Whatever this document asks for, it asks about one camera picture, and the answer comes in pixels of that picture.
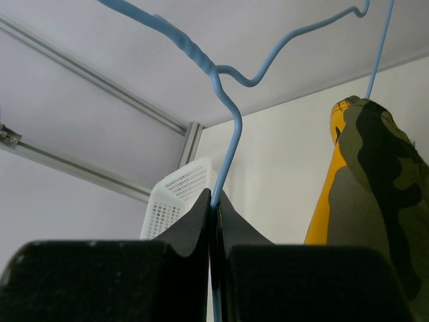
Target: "blue wire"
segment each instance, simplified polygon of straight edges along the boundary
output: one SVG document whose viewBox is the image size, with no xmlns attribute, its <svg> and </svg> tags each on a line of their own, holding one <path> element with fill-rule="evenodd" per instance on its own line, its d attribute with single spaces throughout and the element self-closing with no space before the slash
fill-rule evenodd
<svg viewBox="0 0 429 322">
<path fill-rule="evenodd" d="M 371 96 L 371 92 L 374 86 L 375 74 L 377 74 L 378 64 L 380 63 L 381 53 L 383 52 L 384 41 L 387 35 L 387 29 L 389 28 L 389 22 L 391 18 L 391 13 L 393 11 L 393 5 L 395 4 L 395 0 L 390 0 L 389 9 L 387 10 L 387 17 L 384 21 L 383 32 L 381 33 L 380 44 L 378 46 L 377 57 L 375 58 L 373 70 L 371 72 L 371 78 L 369 79 L 367 93 L 365 94 L 365 98 L 369 99 Z"/>
<path fill-rule="evenodd" d="M 305 27 L 301 27 L 295 30 L 292 30 L 286 36 L 284 36 L 278 43 L 275 45 L 274 49 L 269 53 L 268 57 L 263 62 L 261 68 L 253 77 L 252 79 L 248 79 L 244 77 L 237 69 L 235 69 L 232 66 L 229 65 L 217 65 L 216 68 L 219 72 L 219 74 L 227 74 L 231 77 L 233 77 L 237 82 L 242 84 L 246 87 L 254 87 L 259 84 L 259 82 L 262 80 L 262 78 L 265 76 L 269 66 L 272 64 L 280 50 L 283 49 L 283 47 L 292 39 L 295 37 L 307 34 L 309 32 L 313 32 L 314 30 L 326 27 L 327 25 L 330 25 L 337 20 L 343 18 L 344 16 L 354 13 L 357 17 L 362 18 L 365 17 L 368 9 L 369 9 L 369 2 L 370 0 L 365 1 L 365 7 L 362 11 L 360 11 L 357 7 L 349 7 L 348 9 L 343 10 L 342 12 L 332 16 L 331 18 L 325 19 L 320 22 L 313 23 L 312 25 L 307 25 Z"/>
<path fill-rule="evenodd" d="M 134 19 L 135 21 L 150 27 L 161 34 L 167 36 L 179 49 L 181 49 L 190 59 L 192 59 L 198 67 L 201 68 L 207 75 L 209 75 L 214 92 L 216 96 L 222 101 L 222 103 L 229 109 L 234 118 L 234 132 L 233 137 L 231 138 L 231 142 L 229 144 L 227 153 L 225 155 L 225 159 L 223 160 L 221 171 L 219 172 L 219 176 L 217 178 L 216 184 L 214 186 L 212 192 L 212 199 L 210 202 L 210 222 L 214 225 L 214 229 L 212 229 L 212 234 L 210 234 L 209 245 L 211 245 L 210 249 L 210 262 L 212 269 L 212 285 L 213 285 L 213 309 L 214 309 L 214 320 L 221 321 L 221 300 L 220 300 L 220 292 L 219 292 L 219 281 L 218 281 L 218 273 L 217 273 L 217 235 L 216 235 L 216 225 L 217 225 L 217 206 L 219 203 L 219 199 L 221 197 L 222 188 L 225 183 L 225 180 L 228 175 L 228 171 L 231 167 L 231 163 L 233 161 L 234 154 L 237 150 L 237 146 L 239 144 L 239 140 L 241 137 L 241 132 L 243 129 L 243 121 L 241 119 L 240 110 L 238 110 L 237 106 L 231 100 L 231 98 L 226 94 L 226 92 L 222 88 L 221 80 L 219 78 L 220 74 L 227 74 L 233 77 L 238 83 L 242 84 L 246 87 L 253 87 L 257 85 L 261 79 L 266 74 L 269 66 L 276 58 L 280 50 L 293 38 L 307 34 L 308 32 L 317 30 L 319 28 L 330 25 L 342 17 L 354 13 L 357 17 L 364 17 L 369 8 L 370 0 L 365 0 L 365 7 L 362 11 L 360 11 L 357 7 L 350 7 L 331 18 L 323 20 L 318 23 L 313 23 L 312 25 L 308 25 L 306 27 L 298 28 L 296 30 L 291 31 L 286 36 L 284 36 L 280 42 L 274 47 L 269 56 L 265 59 L 265 62 L 262 64 L 262 67 L 259 69 L 258 73 L 253 79 L 245 78 L 237 69 L 228 65 L 219 65 L 216 66 L 210 58 L 202 52 L 202 50 L 194 43 L 192 40 L 181 30 L 174 27 L 164 18 L 158 15 L 150 15 L 140 8 L 124 1 L 124 0 L 98 0 L 102 4 L 107 7 Z"/>
</svg>

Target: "camouflage fabric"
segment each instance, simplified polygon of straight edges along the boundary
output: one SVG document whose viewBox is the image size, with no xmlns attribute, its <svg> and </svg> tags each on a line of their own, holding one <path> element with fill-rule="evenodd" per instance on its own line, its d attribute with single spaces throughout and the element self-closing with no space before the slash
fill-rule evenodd
<svg viewBox="0 0 429 322">
<path fill-rule="evenodd" d="M 429 167 L 389 111 L 349 97 L 331 113 L 335 149 L 307 244 L 369 246 L 429 321 Z"/>
</svg>

